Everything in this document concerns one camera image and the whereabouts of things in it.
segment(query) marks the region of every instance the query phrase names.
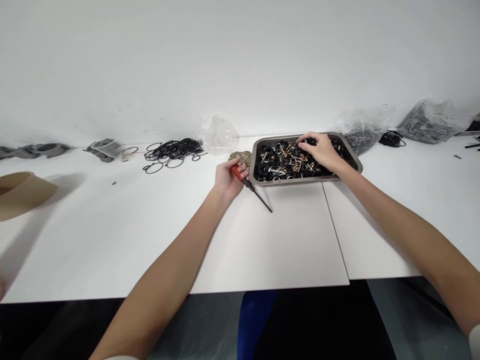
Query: plastic bag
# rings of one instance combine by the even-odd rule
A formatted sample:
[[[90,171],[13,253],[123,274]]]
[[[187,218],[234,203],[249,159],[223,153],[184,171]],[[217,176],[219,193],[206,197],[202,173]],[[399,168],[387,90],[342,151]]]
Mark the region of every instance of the plastic bag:
[[[394,106],[350,109],[339,117],[336,131],[341,133],[357,155],[365,153],[388,130]]]
[[[420,100],[408,113],[398,133],[412,140],[438,144],[465,131],[472,123],[471,117],[457,117],[455,113],[451,100],[440,103],[431,99]]]
[[[219,115],[212,115],[202,128],[201,147],[209,154],[223,155],[233,151],[239,144],[234,125]]]

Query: white wall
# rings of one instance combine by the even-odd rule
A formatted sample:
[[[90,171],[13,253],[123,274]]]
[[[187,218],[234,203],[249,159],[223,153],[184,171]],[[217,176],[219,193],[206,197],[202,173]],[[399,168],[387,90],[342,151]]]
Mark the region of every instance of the white wall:
[[[0,144],[325,131],[423,97],[480,111],[478,0],[3,0]]]

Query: hand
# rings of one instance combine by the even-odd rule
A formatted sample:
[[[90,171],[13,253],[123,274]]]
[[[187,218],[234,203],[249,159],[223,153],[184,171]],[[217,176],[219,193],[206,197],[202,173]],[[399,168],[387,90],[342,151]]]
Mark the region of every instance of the hand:
[[[312,138],[316,140],[316,146],[301,142],[303,139]],[[331,172],[335,173],[338,166],[341,166],[344,161],[337,154],[330,138],[326,134],[318,132],[307,132],[305,135],[300,136],[296,142],[298,147],[302,150],[309,152],[317,163],[323,165]]]
[[[244,183],[239,181],[230,171],[230,168],[234,165],[238,166],[242,179],[249,178],[249,168],[239,156],[216,167],[215,185],[213,188],[228,201],[232,201],[244,187]]]

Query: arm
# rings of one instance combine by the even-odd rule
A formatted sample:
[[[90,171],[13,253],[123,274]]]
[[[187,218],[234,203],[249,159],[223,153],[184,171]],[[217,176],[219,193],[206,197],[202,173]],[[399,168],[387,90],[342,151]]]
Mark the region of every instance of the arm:
[[[90,360],[117,355],[147,357],[189,294],[215,227],[243,188],[243,183],[230,172],[233,165],[238,165],[243,178],[247,177],[247,166],[239,157],[217,166],[213,189],[181,233],[136,283]]]
[[[317,146],[300,142],[314,138]],[[480,272],[435,227],[380,191],[341,159],[325,134],[301,136],[299,147],[337,174],[393,244],[435,287],[467,336],[480,324]]]

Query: white table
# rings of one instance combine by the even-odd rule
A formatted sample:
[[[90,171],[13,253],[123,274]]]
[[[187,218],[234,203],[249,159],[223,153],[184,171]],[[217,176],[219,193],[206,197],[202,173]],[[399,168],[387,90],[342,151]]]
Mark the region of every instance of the white table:
[[[238,150],[251,150],[257,139],[241,139]],[[363,174],[480,269],[480,153],[464,149],[473,138],[406,142],[375,145],[360,157]],[[226,158],[187,159],[152,175],[143,173],[141,154],[109,164],[81,150],[0,161],[0,175],[30,170],[60,185],[45,205],[0,222],[0,272],[8,284],[2,303],[125,297],[198,209]],[[274,213],[243,189],[212,237],[192,293],[419,274],[341,181],[256,189]]]
[[[241,139],[238,150],[251,150],[257,139]],[[150,175],[141,154],[102,163],[75,149],[0,161],[0,176],[33,171],[60,186],[44,205],[0,222],[2,303],[127,296],[198,209],[226,159],[205,155]],[[347,285],[321,183],[256,188],[273,214],[244,188],[216,229],[191,292]]]
[[[363,175],[435,226],[480,270],[480,152],[465,149],[475,139],[405,141],[400,148],[376,144],[361,155]],[[419,275],[344,183],[324,182],[323,188],[350,279]]]

